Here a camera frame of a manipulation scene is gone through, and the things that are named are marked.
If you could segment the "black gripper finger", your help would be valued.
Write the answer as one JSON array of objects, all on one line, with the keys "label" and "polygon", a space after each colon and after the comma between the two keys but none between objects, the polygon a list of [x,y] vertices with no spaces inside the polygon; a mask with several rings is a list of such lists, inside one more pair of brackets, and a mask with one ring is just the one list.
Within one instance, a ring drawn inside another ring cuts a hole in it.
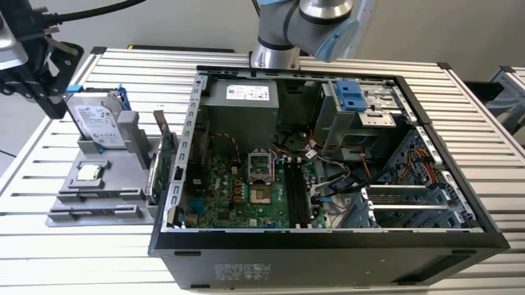
[{"label": "black gripper finger", "polygon": [[20,94],[28,98],[30,102],[36,103],[44,111],[48,118],[54,118],[54,106],[48,97],[42,80],[31,73],[2,72],[2,90],[7,94]]},{"label": "black gripper finger", "polygon": [[63,94],[72,80],[78,64],[82,60],[84,49],[78,44],[70,42],[52,41],[52,53],[50,60],[56,66],[58,73],[52,78],[50,87],[51,111],[48,117],[51,119],[62,119],[67,112],[67,105]]}]

